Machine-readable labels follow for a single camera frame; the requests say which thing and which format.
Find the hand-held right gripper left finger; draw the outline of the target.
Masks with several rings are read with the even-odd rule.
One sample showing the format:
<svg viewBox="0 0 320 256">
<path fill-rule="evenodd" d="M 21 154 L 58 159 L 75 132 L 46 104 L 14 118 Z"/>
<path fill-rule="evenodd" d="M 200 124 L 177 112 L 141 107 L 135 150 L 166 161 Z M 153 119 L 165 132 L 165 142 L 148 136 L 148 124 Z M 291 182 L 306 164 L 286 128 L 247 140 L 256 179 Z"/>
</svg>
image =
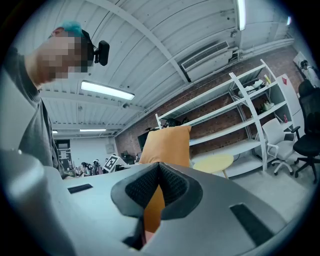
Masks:
<svg viewBox="0 0 320 256">
<path fill-rule="evenodd" d="M 63 256 L 160 256 L 146 243 L 144 209 L 158 186 L 157 163 L 62 181 Z"/>
</svg>

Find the white cabinet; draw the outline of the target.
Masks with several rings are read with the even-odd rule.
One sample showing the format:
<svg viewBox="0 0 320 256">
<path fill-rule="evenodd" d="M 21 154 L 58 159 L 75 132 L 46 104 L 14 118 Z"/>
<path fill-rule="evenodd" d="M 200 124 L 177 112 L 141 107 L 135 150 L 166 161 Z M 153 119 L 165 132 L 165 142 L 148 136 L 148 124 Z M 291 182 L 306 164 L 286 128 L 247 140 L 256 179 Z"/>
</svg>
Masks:
<svg viewBox="0 0 320 256">
<path fill-rule="evenodd" d="M 289 114 L 291 121 L 293 123 L 293 127 L 300 126 L 298 132 L 302 137 L 305 132 L 305 122 L 303 117 L 302 108 L 299 103 L 299 97 L 296 93 L 289 77 L 286 74 L 282 74 L 276 78 L 278 85 L 281 89 L 282 95 L 287 103 Z"/>
</svg>

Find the white office chair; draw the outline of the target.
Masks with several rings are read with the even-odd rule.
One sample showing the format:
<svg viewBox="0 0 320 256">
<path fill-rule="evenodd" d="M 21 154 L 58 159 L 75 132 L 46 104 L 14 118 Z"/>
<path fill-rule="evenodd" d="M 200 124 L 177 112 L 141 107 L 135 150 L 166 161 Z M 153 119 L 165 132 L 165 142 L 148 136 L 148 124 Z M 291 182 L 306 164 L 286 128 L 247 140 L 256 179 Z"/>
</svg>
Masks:
<svg viewBox="0 0 320 256">
<path fill-rule="evenodd" d="M 294 153 L 294 143 L 296 135 L 289 131 L 284 131 L 281 123 L 277 118 L 271 119 L 262 126 L 266 136 L 266 154 L 271 159 L 270 164 L 276 168 L 273 171 L 275 176 L 278 175 L 279 169 L 286 167 L 292 176 L 294 171 L 288 163 L 288 159 Z"/>
</svg>

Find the round wooden side table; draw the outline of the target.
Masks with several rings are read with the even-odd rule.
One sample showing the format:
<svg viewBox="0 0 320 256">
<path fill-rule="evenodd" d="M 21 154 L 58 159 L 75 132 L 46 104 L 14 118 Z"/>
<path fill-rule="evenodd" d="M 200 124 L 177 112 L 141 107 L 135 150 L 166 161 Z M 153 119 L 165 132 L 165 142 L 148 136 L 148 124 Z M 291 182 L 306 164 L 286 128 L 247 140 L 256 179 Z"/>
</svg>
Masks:
<svg viewBox="0 0 320 256">
<path fill-rule="evenodd" d="M 215 174 L 222 172 L 228 179 L 226 169 L 234 162 L 234 156 L 230 154 L 215 154 L 196 162 L 193 169 L 204 173 Z"/>
</svg>

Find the white air conditioner unit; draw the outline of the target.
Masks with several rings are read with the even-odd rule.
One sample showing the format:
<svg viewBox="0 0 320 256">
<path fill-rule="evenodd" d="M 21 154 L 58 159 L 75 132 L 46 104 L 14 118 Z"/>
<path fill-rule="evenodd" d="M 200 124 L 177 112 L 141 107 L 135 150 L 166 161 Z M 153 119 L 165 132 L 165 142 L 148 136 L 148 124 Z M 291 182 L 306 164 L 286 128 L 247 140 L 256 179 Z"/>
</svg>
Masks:
<svg viewBox="0 0 320 256">
<path fill-rule="evenodd" d="M 233 51 L 227 41 L 221 41 L 191 55 L 180 66 L 188 79 L 194 82 L 225 67 Z"/>
</svg>

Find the black wall monitor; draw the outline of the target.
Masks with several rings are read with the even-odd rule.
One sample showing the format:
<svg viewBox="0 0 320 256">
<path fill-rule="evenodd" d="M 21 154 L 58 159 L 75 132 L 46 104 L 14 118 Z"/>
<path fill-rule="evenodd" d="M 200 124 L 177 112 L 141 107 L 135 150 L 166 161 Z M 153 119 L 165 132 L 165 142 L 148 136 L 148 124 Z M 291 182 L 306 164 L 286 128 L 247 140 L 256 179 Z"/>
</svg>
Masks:
<svg viewBox="0 0 320 256">
<path fill-rule="evenodd" d="M 137 137 L 141 152 L 144 149 L 145 143 L 146 143 L 147 138 L 148 138 L 148 134 L 149 134 L 149 131 L 147 131 L 147 132 L 145 132 L 145 133 L 143 133 L 143 134 L 141 134 L 141 135 L 139 135 Z"/>
</svg>

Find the black mesh office chair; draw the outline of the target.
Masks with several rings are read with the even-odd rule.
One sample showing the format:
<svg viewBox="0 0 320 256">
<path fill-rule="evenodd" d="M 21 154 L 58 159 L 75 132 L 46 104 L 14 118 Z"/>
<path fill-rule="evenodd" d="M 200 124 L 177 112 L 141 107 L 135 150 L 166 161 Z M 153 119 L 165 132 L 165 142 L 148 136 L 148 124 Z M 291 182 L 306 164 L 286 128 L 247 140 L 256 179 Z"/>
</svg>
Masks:
<svg viewBox="0 0 320 256">
<path fill-rule="evenodd" d="M 293 145 L 293 150 L 300 154 L 294 162 L 297 164 L 302 161 L 305 164 L 294 174 L 297 178 L 299 172 L 310 166 L 314 175 L 313 183 L 317 183 L 317 173 L 315 164 L 320 164 L 320 88 L 313 87 L 309 80 L 304 80 L 298 87 L 299 104 L 304 120 L 304 135 L 299 135 L 300 127 L 293 129 L 296 133 L 297 141 Z"/>
</svg>

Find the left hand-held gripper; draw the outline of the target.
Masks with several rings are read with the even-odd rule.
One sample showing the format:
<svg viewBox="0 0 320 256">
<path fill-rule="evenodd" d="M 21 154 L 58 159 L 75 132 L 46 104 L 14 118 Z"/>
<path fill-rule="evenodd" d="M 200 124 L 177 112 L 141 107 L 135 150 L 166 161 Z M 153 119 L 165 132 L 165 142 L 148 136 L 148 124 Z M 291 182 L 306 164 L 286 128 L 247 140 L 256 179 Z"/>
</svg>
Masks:
<svg viewBox="0 0 320 256">
<path fill-rule="evenodd" d="M 117 155 L 115 154 L 110 155 L 110 157 L 107 159 L 107 161 L 103 165 L 103 171 L 105 173 L 111 173 L 114 170 L 118 159 L 119 157 Z"/>
</svg>

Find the orange cushion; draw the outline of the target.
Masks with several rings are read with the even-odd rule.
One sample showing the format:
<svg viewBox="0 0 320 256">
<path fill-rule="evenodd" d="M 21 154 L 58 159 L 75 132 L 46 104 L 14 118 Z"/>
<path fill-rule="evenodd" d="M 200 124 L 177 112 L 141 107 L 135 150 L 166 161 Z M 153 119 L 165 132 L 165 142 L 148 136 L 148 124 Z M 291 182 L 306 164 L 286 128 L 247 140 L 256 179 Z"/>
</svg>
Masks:
<svg viewBox="0 0 320 256">
<path fill-rule="evenodd" d="M 140 164 L 163 162 L 190 166 L 190 126 L 167 127 L 151 131 L 142 150 Z M 144 210 L 144 229 L 153 235 L 161 222 L 161 211 L 165 208 L 163 191 L 157 187 Z"/>
</svg>

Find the white shelf unit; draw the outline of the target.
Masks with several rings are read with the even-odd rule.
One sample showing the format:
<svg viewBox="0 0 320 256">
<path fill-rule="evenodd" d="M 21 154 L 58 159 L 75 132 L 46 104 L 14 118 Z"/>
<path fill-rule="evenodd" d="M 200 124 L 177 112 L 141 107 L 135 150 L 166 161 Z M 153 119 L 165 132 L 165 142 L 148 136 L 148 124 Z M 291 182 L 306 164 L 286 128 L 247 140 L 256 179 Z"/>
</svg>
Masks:
<svg viewBox="0 0 320 256">
<path fill-rule="evenodd" d="M 201 145 L 245 129 L 247 134 L 245 139 L 207 153 L 198 154 L 190 161 L 195 164 L 200 159 L 211 155 L 238 156 L 238 160 L 226 169 L 226 173 L 233 177 L 259 167 L 266 169 L 267 164 L 272 161 L 267 156 L 267 140 L 261 124 L 263 118 L 273 115 L 279 120 L 285 132 L 291 131 L 294 127 L 287 102 L 278 85 L 277 77 L 264 60 L 261 60 L 261 65 L 243 74 L 236 76 L 231 72 L 229 75 L 231 77 L 230 80 L 207 90 L 162 115 L 156 115 L 155 118 L 158 127 L 161 129 L 162 120 L 177 119 L 224 95 L 229 95 L 232 98 L 231 103 L 191 120 L 186 125 L 192 127 L 200 125 L 234 109 L 239 112 L 240 123 L 189 141 L 190 146 Z"/>
</svg>

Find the person's grey shirt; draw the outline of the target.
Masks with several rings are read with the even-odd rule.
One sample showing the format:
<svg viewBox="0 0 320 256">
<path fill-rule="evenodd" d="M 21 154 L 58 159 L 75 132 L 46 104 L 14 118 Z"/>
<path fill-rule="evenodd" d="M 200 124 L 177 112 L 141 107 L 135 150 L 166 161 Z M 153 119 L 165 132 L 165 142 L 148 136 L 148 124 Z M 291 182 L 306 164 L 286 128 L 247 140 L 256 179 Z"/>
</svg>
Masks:
<svg viewBox="0 0 320 256">
<path fill-rule="evenodd" d="M 59 160 L 50 117 L 40 96 L 40 91 L 36 89 L 27 74 L 24 56 L 19 54 L 15 47 L 11 47 L 3 65 L 19 93 L 35 111 L 31 115 L 31 120 L 22 136 L 19 149 L 23 153 L 37 158 L 43 166 L 57 169 L 61 178 L 65 179 L 69 175 L 65 172 Z"/>
</svg>

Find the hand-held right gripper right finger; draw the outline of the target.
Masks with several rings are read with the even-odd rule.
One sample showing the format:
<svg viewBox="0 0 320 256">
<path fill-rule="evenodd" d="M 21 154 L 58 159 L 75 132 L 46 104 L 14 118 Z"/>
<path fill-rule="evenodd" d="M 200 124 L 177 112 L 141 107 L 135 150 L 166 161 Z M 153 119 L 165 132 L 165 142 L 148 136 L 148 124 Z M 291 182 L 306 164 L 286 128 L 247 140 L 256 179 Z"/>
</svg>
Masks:
<svg viewBox="0 0 320 256">
<path fill-rule="evenodd" d="M 286 222 L 270 205 L 235 182 L 160 163 L 165 208 L 144 246 L 149 256 L 249 256 Z"/>
</svg>

